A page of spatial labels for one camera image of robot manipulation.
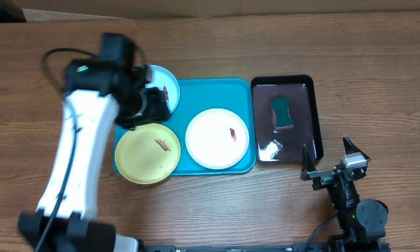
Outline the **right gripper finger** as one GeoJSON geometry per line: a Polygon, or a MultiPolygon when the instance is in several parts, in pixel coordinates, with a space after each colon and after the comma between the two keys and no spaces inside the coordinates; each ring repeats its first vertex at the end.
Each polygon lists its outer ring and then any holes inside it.
{"type": "Polygon", "coordinates": [[[316,174],[316,168],[312,161],[311,156],[309,155],[307,145],[304,144],[302,147],[302,169],[300,174],[300,179],[303,181],[308,181],[313,179],[316,174]]]}
{"type": "Polygon", "coordinates": [[[348,136],[344,136],[342,140],[347,155],[361,152],[361,150],[353,144],[348,136]]]}

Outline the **light blue plate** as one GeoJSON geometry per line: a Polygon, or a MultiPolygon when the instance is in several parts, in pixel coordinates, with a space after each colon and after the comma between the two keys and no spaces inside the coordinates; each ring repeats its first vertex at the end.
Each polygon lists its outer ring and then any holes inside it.
{"type": "Polygon", "coordinates": [[[150,64],[149,67],[152,70],[152,78],[146,87],[163,91],[169,111],[173,113],[180,99],[180,87],[176,77],[162,66],[150,64]]]}

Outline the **green sponge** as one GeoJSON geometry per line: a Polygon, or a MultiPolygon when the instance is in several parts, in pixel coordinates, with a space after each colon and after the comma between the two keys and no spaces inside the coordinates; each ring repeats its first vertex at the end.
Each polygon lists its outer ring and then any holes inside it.
{"type": "Polygon", "coordinates": [[[274,131],[280,132],[294,128],[294,122],[290,116],[289,100],[287,97],[273,97],[269,101],[272,113],[274,131]]]}

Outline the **white plate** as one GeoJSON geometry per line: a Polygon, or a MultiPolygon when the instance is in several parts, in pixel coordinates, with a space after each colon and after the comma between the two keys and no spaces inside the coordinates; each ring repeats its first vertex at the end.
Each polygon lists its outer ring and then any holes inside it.
{"type": "Polygon", "coordinates": [[[246,123],[224,108],[210,108],[197,114],[185,131],[185,146],[197,164],[213,170],[236,165],[250,142],[246,123]]]}

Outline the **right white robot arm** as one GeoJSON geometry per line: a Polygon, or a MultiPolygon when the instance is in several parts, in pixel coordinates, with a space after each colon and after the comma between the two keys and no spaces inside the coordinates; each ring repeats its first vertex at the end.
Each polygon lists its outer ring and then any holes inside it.
{"type": "Polygon", "coordinates": [[[314,190],[326,189],[334,214],[320,224],[308,238],[304,251],[390,251],[389,244],[380,239],[386,236],[385,226],[389,208],[375,199],[361,199],[354,182],[366,176],[370,157],[343,137],[346,154],[329,171],[318,172],[307,146],[302,147],[300,178],[311,181],[314,190]],[[314,243],[317,233],[336,219],[341,234],[328,238],[326,243],[314,243]]]}

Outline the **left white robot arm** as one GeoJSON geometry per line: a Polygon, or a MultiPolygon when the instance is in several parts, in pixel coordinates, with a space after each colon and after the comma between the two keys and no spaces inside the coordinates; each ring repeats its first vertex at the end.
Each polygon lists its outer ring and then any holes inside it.
{"type": "Polygon", "coordinates": [[[41,67],[63,99],[63,123],[52,173],[34,213],[21,213],[17,228],[35,251],[141,251],[139,239],[117,234],[100,223],[97,189],[109,132],[170,117],[165,94],[150,86],[144,52],[123,34],[105,33],[97,54],[82,51],[57,81],[41,58],[41,67]]]}

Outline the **black rectangular tray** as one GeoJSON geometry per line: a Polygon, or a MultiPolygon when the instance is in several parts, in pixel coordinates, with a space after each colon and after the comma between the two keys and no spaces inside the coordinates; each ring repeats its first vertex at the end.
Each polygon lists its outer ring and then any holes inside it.
{"type": "Polygon", "coordinates": [[[308,75],[260,76],[251,81],[257,161],[299,163],[302,147],[323,158],[313,79],[308,75]]]}

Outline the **teal plastic tray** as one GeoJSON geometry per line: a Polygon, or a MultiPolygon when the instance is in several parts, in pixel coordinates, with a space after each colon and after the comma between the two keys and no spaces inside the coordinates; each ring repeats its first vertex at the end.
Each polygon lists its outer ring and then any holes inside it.
{"type": "Polygon", "coordinates": [[[114,167],[154,172],[172,156],[172,175],[244,174],[256,163],[251,86],[240,78],[181,79],[171,118],[134,130],[116,127],[114,167]]]}

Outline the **yellow plate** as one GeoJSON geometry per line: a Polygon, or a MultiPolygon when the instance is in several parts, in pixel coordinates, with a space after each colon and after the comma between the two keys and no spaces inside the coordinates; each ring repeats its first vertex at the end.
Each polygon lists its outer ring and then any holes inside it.
{"type": "Polygon", "coordinates": [[[177,167],[180,157],[181,145],[175,133],[155,123],[127,131],[114,152],[119,173],[141,185],[166,179],[177,167]]]}

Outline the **cardboard backdrop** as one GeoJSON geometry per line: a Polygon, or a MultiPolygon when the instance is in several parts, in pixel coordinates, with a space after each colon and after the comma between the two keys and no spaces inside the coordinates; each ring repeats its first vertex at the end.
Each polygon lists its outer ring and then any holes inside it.
{"type": "Polygon", "coordinates": [[[16,0],[22,9],[119,18],[420,11],[420,0],[16,0]]]}

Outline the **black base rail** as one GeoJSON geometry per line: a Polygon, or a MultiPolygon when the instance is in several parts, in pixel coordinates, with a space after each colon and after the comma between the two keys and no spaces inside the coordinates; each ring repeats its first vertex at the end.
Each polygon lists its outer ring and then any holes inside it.
{"type": "Polygon", "coordinates": [[[324,243],[313,243],[306,248],[305,243],[280,246],[194,246],[175,247],[173,245],[143,245],[139,251],[145,252],[326,252],[328,246],[324,243]]]}

